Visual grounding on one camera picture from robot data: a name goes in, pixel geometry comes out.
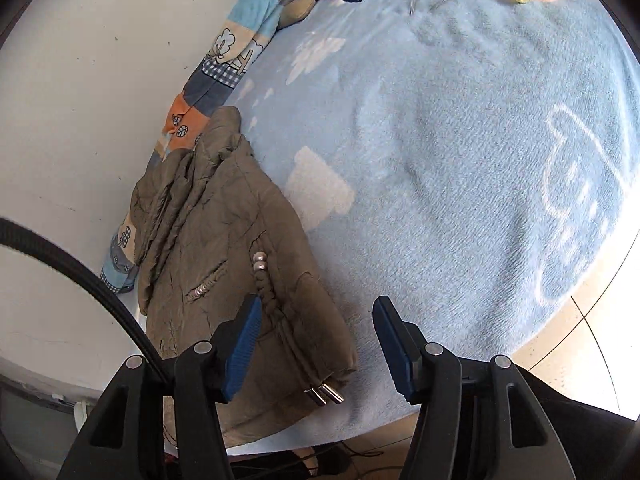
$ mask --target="metal screw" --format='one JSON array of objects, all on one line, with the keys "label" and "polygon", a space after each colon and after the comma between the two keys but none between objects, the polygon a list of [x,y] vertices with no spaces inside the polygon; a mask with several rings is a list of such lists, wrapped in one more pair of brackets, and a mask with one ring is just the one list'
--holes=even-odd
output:
[{"label": "metal screw", "polygon": [[494,357],[494,362],[498,368],[503,368],[504,370],[511,366],[511,359],[506,355],[497,355]]},{"label": "metal screw", "polygon": [[127,368],[131,368],[135,370],[142,364],[142,357],[139,355],[132,355],[129,359],[127,359]]},{"label": "metal screw", "polygon": [[265,261],[267,261],[267,255],[265,253],[259,252],[254,254],[254,263],[265,262]]},{"label": "metal screw", "polygon": [[193,351],[196,354],[208,354],[211,352],[211,343],[209,341],[200,341],[193,346]]},{"label": "metal screw", "polygon": [[444,348],[438,343],[427,343],[424,349],[427,351],[427,354],[431,355],[440,355],[444,352]]}]

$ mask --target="jacket pocket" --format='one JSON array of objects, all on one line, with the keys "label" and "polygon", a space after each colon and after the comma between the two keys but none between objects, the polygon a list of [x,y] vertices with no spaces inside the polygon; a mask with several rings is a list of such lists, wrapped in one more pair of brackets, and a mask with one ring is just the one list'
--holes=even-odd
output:
[{"label": "jacket pocket", "polygon": [[196,301],[198,298],[207,294],[215,285],[216,282],[226,274],[226,260],[223,260],[215,269],[213,269],[209,275],[204,278],[200,284],[192,288],[184,297],[184,304],[190,304]]}]

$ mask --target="blue gripper pad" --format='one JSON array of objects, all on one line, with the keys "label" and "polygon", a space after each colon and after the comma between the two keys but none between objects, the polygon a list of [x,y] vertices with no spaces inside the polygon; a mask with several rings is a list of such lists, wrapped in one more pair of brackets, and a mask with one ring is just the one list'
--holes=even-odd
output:
[{"label": "blue gripper pad", "polygon": [[[394,323],[395,318],[398,318],[399,326],[396,322]],[[402,344],[402,334],[398,333],[399,328],[400,330],[406,329],[387,296],[380,296],[373,303],[373,327],[376,330],[396,390],[406,398],[411,397],[414,393],[412,360],[406,351],[406,345]]]},{"label": "blue gripper pad", "polygon": [[238,392],[244,377],[251,356],[254,353],[255,341],[260,333],[260,322],[262,320],[262,303],[260,298],[252,296],[247,301],[251,301],[248,307],[244,325],[240,328],[236,344],[229,353],[225,362],[225,381],[222,384],[222,395],[229,402]]}]

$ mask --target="light blue blanket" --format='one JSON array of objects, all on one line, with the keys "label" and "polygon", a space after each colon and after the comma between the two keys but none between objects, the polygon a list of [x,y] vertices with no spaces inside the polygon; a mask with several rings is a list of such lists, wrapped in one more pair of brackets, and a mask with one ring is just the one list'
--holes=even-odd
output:
[{"label": "light blue blanket", "polygon": [[323,0],[228,100],[302,218],[360,370],[327,406],[232,452],[332,442],[416,410],[371,322],[460,356],[510,353],[580,282],[640,160],[640,69],[597,0]]}]

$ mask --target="black cable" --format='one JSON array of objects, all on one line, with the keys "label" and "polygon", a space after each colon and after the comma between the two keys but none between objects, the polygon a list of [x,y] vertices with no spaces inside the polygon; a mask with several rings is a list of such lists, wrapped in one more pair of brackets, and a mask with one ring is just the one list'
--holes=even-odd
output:
[{"label": "black cable", "polygon": [[272,467],[271,469],[265,470],[263,473],[256,473],[255,475],[248,476],[244,480],[257,480],[258,478],[262,478],[263,476],[267,476],[267,475],[269,475],[271,473],[275,473],[275,472],[280,471],[282,469],[286,469],[287,467],[291,467],[293,465],[296,465],[296,464],[299,464],[301,462],[304,462],[305,460],[308,460],[309,458],[313,458],[315,456],[322,455],[322,453],[326,453],[330,449],[333,449],[334,447],[336,447],[338,444],[339,444],[338,442],[335,442],[332,446],[328,446],[327,448],[323,449],[322,451],[318,451],[318,452],[312,453],[310,455],[303,456],[301,458],[298,458],[297,460],[293,460],[292,462],[287,462],[286,464],[279,465],[277,467]]},{"label": "black cable", "polygon": [[160,380],[166,386],[170,384],[169,377],[162,368],[160,355],[127,307],[81,262],[46,238],[3,217],[0,217],[0,245],[35,258],[84,288],[114,317],[140,348]]},{"label": "black cable", "polygon": [[[292,465],[297,465],[299,463],[300,462],[293,462]],[[243,465],[242,462],[234,462],[231,465],[231,470],[235,472],[236,469],[251,469],[251,470],[254,470],[254,471],[259,471],[261,473],[263,473],[263,472],[271,473],[272,472],[271,469],[273,469],[273,468],[271,468],[271,467],[260,467],[260,466],[257,466],[257,465]],[[318,466],[307,467],[307,469],[309,471],[313,471],[315,469],[318,469]]]},{"label": "black cable", "polygon": [[356,480],[362,480],[365,476],[371,473],[377,473],[378,471],[393,471],[393,470],[400,470],[400,469],[402,469],[401,465],[387,465],[384,467],[377,467],[375,469],[369,469],[368,471],[365,471],[360,476],[358,476]]},{"label": "black cable", "polygon": [[393,442],[389,442],[388,444],[383,444],[382,446],[376,446],[376,447],[372,447],[370,449],[364,450],[363,453],[370,453],[371,451],[374,451],[376,449],[382,449],[383,447],[387,447],[387,446],[392,446],[393,444],[398,444],[399,442],[404,442],[405,440],[408,440],[410,438],[413,438],[413,435],[410,436],[406,436],[404,438],[401,438],[399,440],[395,440]]},{"label": "black cable", "polygon": [[374,452],[370,452],[370,451],[356,451],[354,449],[351,449],[349,446],[347,446],[347,444],[345,442],[342,443],[342,445],[347,449],[347,451],[349,451],[351,453],[351,456],[361,456],[363,458],[373,458],[375,456],[381,456],[384,455],[384,451],[374,451]]}]

